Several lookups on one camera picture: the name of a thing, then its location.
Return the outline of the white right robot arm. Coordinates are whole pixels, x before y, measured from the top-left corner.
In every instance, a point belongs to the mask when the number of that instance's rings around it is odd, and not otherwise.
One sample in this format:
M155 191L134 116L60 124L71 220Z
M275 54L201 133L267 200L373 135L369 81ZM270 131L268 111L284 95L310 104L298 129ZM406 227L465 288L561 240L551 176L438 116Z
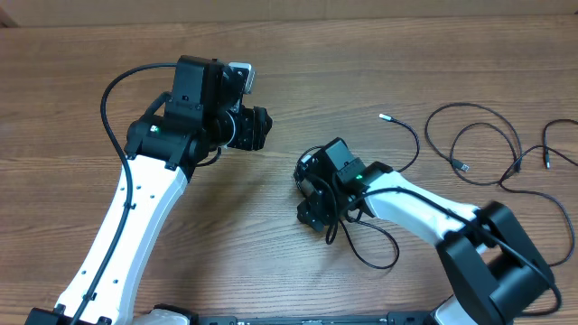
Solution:
M452 296L427 324L511 324L544 292L561 295L550 266L513 212L496 201L479 208L415 186L382 162L365 165L335 138L306 151L294 179L304 200L297 217L333 240L351 211L405 228L435 248Z

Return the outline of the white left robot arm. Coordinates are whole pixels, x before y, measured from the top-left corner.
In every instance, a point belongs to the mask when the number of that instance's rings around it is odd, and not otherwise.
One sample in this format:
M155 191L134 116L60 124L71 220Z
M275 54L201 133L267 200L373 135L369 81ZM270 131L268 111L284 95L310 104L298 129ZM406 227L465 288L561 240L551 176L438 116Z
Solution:
M79 271L51 310L31 309L31 324L196 324L183 308L157 304L134 315L137 290L165 220L194 171L215 163L224 148L263 148L272 119L263 107L245 107L255 77L251 64L181 56L172 65L172 89L164 91L128 128L126 144L107 120L107 100L123 79L115 78L100 103L103 126L122 169L114 198Z

